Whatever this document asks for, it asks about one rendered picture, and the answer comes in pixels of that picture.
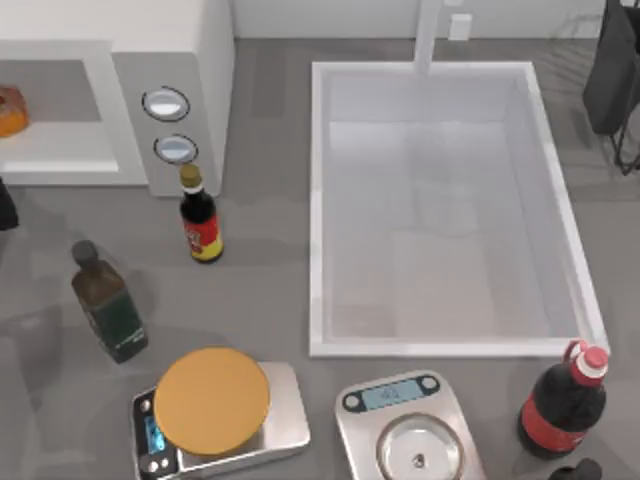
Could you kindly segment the dark bottle with yellow label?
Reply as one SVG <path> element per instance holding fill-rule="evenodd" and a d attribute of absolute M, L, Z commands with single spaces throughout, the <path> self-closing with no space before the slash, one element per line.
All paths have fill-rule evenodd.
<path fill-rule="evenodd" d="M 224 243 L 214 198 L 205 190 L 197 165 L 184 164 L 179 174 L 180 214 L 191 257 L 199 263 L 215 262 L 223 254 Z"/>

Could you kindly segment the white sink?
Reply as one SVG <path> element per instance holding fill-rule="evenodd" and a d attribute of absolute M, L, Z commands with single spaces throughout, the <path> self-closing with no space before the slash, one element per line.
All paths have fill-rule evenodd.
<path fill-rule="evenodd" d="M 608 346 L 534 66 L 316 62 L 309 352 Z"/>

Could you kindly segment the round silver microwave knob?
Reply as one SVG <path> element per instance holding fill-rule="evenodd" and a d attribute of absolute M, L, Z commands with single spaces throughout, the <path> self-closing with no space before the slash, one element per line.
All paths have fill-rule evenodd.
<path fill-rule="evenodd" d="M 160 122 L 177 122 L 190 112 L 188 98 L 179 90 L 163 86 L 142 96 L 144 111 Z"/>
<path fill-rule="evenodd" d="M 189 137 L 169 135 L 154 142 L 154 152 L 166 163 L 182 165 L 194 161 L 198 156 L 198 147 Z"/>

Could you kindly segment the silver scale with orange plate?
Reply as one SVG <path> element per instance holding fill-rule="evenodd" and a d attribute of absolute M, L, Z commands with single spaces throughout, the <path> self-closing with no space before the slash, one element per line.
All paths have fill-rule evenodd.
<path fill-rule="evenodd" d="M 293 367 L 230 347 L 176 360 L 130 410 L 135 480 L 211 480 L 311 441 Z"/>

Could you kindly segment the silver scale with round bowl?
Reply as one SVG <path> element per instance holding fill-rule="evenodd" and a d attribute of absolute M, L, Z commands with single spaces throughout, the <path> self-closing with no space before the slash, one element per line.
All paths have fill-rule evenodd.
<path fill-rule="evenodd" d="M 457 396 L 435 371 L 349 386 L 335 418 L 352 480 L 488 480 Z"/>

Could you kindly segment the dark green square bottle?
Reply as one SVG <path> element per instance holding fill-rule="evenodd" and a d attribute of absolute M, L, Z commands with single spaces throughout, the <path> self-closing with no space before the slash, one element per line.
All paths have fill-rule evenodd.
<path fill-rule="evenodd" d="M 116 364 L 129 361 L 148 337 L 123 277 L 90 240 L 75 242 L 71 255 L 78 266 L 71 285 L 100 346 Z"/>

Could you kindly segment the pale microwave oven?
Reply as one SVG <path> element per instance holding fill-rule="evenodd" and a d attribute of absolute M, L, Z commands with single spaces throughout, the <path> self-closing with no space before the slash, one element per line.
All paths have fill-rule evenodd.
<path fill-rule="evenodd" d="M 181 165 L 154 152 L 184 135 L 207 190 L 223 183 L 235 47 L 228 0 L 0 0 L 0 86 L 22 93 L 28 127 L 0 138 L 10 185 L 141 185 L 180 192 Z M 160 122 L 145 92 L 168 86 L 189 114 Z"/>

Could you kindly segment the tall white tap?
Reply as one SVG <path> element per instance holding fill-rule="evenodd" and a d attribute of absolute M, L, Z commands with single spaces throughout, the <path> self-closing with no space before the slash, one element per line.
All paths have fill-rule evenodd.
<path fill-rule="evenodd" d="M 422 76 L 431 66 L 441 8 L 442 0 L 419 0 L 413 65 Z"/>

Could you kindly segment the dark jug with red cap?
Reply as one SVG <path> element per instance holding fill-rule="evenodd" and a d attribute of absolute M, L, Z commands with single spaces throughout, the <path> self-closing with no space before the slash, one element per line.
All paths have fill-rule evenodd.
<path fill-rule="evenodd" d="M 576 450 L 603 415 L 608 367 L 604 348 L 579 339 L 540 375 L 517 420 L 519 439 L 530 454 L 556 459 Z"/>

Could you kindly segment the orange bread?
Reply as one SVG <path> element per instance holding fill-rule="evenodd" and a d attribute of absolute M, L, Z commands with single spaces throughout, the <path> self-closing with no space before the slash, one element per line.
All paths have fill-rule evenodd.
<path fill-rule="evenodd" d="M 0 137 L 9 137 L 25 130 L 29 113 L 19 89 L 0 86 Z"/>

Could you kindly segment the black object at bottom edge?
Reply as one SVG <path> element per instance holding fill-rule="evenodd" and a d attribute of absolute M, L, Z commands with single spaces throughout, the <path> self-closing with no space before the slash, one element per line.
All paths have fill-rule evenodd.
<path fill-rule="evenodd" d="M 591 459 L 584 458 L 574 466 L 562 466 L 555 469 L 547 480 L 602 480 L 601 465 Z"/>

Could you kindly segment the white wall socket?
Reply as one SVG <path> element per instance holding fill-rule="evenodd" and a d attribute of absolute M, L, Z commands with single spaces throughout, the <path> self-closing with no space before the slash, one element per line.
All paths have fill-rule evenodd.
<path fill-rule="evenodd" d="M 467 13 L 456 13 L 450 18 L 448 40 L 467 41 L 471 36 L 473 16 Z"/>

